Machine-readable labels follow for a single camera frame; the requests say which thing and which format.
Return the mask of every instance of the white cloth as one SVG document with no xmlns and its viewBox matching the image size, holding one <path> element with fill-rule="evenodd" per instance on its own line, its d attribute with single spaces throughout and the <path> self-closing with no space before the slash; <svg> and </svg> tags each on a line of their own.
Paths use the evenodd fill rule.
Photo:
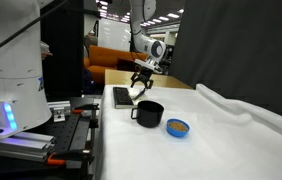
<svg viewBox="0 0 282 180">
<path fill-rule="evenodd" d="M 101 179 L 282 180 L 282 116 L 200 84 L 196 90 L 153 87 L 149 100 L 165 110 L 158 127 L 144 128 L 131 120 L 131 109 L 114 109 L 112 87 L 105 87 L 101 105 Z M 170 118 L 188 123 L 189 133 L 169 135 Z"/>
</svg>

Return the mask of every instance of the couch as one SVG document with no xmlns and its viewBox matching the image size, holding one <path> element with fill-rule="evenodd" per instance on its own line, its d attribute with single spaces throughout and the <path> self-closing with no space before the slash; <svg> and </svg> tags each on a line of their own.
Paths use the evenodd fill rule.
<svg viewBox="0 0 282 180">
<path fill-rule="evenodd" d="M 92 80 L 96 84 L 104 85 L 104 76 L 106 69 L 117 69 L 118 61 L 120 60 L 145 60 L 147 54 L 125 52 L 115 49 L 109 49 L 90 45 L 88 50 L 88 57 L 84 57 L 84 68 L 90 73 Z"/>
</svg>

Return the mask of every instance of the black curtain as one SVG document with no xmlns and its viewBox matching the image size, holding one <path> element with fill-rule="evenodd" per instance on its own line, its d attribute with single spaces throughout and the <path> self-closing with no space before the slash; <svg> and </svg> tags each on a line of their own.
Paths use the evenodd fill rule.
<svg viewBox="0 0 282 180">
<path fill-rule="evenodd" d="M 282 115 L 282 0 L 187 0 L 170 75 Z"/>
<path fill-rule="evenodd" d="M 41 13 L 60 1 L 48 5 Z M 41 21 L 41 39 L 53 56 L 43 61 L 48 96 L 80 96 L 83 87 L 83 0 L 69 0 L 65 6 Z"/>
</svg>

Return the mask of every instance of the blue bowl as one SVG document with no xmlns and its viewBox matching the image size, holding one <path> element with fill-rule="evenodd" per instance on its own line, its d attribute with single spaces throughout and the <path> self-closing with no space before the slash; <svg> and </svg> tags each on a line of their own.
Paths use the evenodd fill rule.
<svg viewBox="0 0 282 180">
<path fill-rule="evenodd" d="M 174 129 L 174 128 L 172 128 L 172 127 L 169 125 L 171 122 L 182 123 L 182 124 L 186 127 L 187 130 L 186 130 L 186 131 L 180 131 L 180 130 Z M 187 123 L 185 123 L 185 122 L 179 120 L 179 119 L 169 119 L 169 120 L 167 121 L 167 131 L 168 131 L 168 133 L 171 134 L 172 136 L 175 136 L 175 137 L 183 137 L 183 136 L 185 136 L 185 135 L 189 132 L 189 130 L 190 130 L 189 125 L 188 125 Z"/>
</svg>

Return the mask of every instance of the keyboard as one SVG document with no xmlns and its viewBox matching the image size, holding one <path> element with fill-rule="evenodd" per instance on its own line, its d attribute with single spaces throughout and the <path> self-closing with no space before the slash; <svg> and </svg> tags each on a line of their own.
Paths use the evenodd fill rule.
<svg viewBox="0 0 282 180">
<path fill-rule="evenodd" d="M 113 87 L 114 105 L 116 109 L 126 109 L 135 107 L 129 91 L 125 87 Z"/>
</svg>

